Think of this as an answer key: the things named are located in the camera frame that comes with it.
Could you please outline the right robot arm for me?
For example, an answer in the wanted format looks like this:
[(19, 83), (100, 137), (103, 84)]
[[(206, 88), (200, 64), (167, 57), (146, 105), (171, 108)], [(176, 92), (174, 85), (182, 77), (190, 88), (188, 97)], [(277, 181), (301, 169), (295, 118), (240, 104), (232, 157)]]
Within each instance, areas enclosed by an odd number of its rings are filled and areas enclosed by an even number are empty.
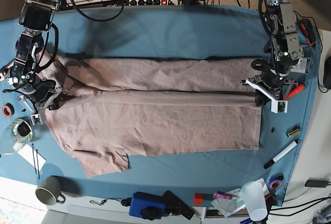
[[(55, 60), (59, 31), (53, 23), (61, 0), (25, 0), (19, 25), (24, 27), (16, 42), (16, 56), (1, 69), (1, 80), (12, 87), (7, 92), (17, 92), (22, 101), (29, 99), (32, 120), (41, 121), (45, 109), (56, 109), (55, 99), (64, 91), (54, 80), (40, 78), (39, 74)], [(47, 40), (42, 34), (54, 30), (55, 45), (51, 58), (41, 65)]]

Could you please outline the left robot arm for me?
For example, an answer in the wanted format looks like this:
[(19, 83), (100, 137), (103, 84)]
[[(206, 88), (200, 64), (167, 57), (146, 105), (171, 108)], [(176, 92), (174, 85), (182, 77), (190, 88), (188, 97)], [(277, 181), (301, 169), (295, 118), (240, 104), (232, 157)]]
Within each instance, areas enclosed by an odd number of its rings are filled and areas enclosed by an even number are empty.
[(270, 100), (270, 110), (273, 113), (287, 112), (286, 97), (289, 92), (284, 93), (282, 87), (286, 84), (291, 89), (295, 81), (287, 81), (286, 77), (305, 59), (296, 29), (292, 1), (259, 0), (259, 16), (269, 37), (264, 51), (270, 54), (270, 59), (255, 59), (251, 67), (260, 74), (241, 82), (242, 85), (249, 85), (259, 91), (262, 94), (261, 100)]

